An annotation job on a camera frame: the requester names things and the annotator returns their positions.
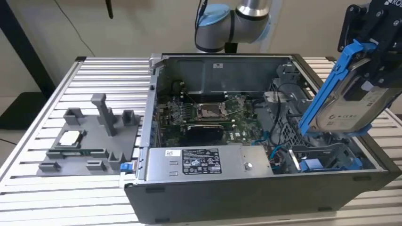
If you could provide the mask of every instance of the metal frame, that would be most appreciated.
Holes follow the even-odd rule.
[[[324,57],[304,59],[324,79],[333,64]],[[37,178],[34,174],[37,161],[42,160],[45,148],[51,145],[61,129],[61,117],[67,106],[82,106],[83,114],[94,114],[96,109],[85,107],[86,102],[93,92],[105,91],[109,94],[106,104],[114,113],[121,106],[129,106],[142,114],[141,100],[146,99],[146,90],[134,82],[149,77],[145,65],[148,59],[137,58],[86,58],[73,64],[0,169],[1,225],[141,225],[118,188],[118,176]],[[375,119],[368,134],[402,168],[402,122],[388,110]],[[381,190],[360,194],[336,212],[194,222],[189,225],[274,225],[276,221],[285,226],[400,225],[402,177]]]

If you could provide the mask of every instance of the white sticker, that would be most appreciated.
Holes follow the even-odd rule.
[[[165,150],[164,156],[166,157],[180,157],[181,150]]]
[[[213,68],[222,68],[222,63],[213,64]]]

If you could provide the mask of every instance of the black pole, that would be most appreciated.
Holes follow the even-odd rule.
[[[13,15],[6,0],[0,0],[0,28],[30,73],[30,76],[47,99],[54,91],[54,84],[34,52],[25,32]]]

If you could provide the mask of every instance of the motherboard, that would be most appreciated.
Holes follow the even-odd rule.
[[[262,130],[246,95],[181,95],[157,105],[162,147],[250,145]]]

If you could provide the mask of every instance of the cable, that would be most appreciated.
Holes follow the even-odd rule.
[[[10,142],[9,140],[3,140],[1,138],[0,138],[0,140],[3,141],[3,142],[6,142],[6,143],[9,143],[9,144],[11,144],[11,145],[17,145],[14,142]]]
[[[264,142],[268,139],[268,136],[269,136],[268,132],[264,131],[264,137],[262,137],[262,139],[254,140],[253,142],[250,142],[249,145],[253,146],[257,142]]]
[[[57,0],[53,0],[53,1],[54,1],[55,5],[57,5],[57,7],[58,7],[58,9],[59,9],[59,11],[61,11],[61,13],[62,13],[62,15],[65,16],[65,18],[66,18],[66,20],[67,20],[70,26],[73,27],[74,32],[75,32],[75,34],[77,34],[77,37],[79,38],[82,44],[86,46],[89,52],[91,53],[91,56],[94,56],[94,53],[93,53],[93,51],[90,50],[90,48],[87,47],[86,43],[83,42],[83,40],[82,40],[82,38],[81,38],[81,35],[79,35],[79,33],[78,33],[78,31],[77,31],[77,29],[75,29],[75,27],[74,27],[74,25],[73,25],[70,19],[67,18],[66,14],[63,13],[63,11],[62,11],[62,9],[61,9],[61,6],[59,6],[58,3],[57,3]]]
[[[272,133],[273,133],[276,124],[277,124],[277,122],[278,122],[278,115],[280,115],[280,105],[281,105],[281,103],[280,103],[280,98],[278,98],[278,92],[281,92],[281,91],[280,91],[278,89],[280,89],[280,87],[281,87],[282,85],[285,85],[285,84],[292,84],[292,85],[297,86],[297,85],[296,85],[295,83],[292,83],[292,82],[284,82],[284,83],[281,83],[281,84],[277,86],[277,88],[276,88],[274,91],[273,91],[273,92],[276,92],[277,109],[276,109],[276,115],[274,115],[273,125],[272,125],[270,130],[269,130],[269,134],[270,134],[270,136],[269,136],[269,142],[270,142],[270,144],[272,144],[273,146],[277,146],[277,147],[280,147],[280,146],[278,146],[278,144],[274,144],[274,142],[272,141]]]
[[[272,153],[270,153],[270,156],[269,156],[269,159],[273,158],[274,152],[277,151],[277,149],[278,149],[280,147],[281,147],[281,145],[277,145],[277,146],[273,148]]]
[[[198,1],[198,6],[196,8],[194,24],[193,24],[193,26],[194,26],[194,32],[193,32],[193,44],[194,44],[194,46],[196,46],[196,33],[198,31],[201,16],[202,16],[202,13],[205,11],[206,5],[208,5],[208,0],[202,0],[202,4],[201,4],[201,0]]]

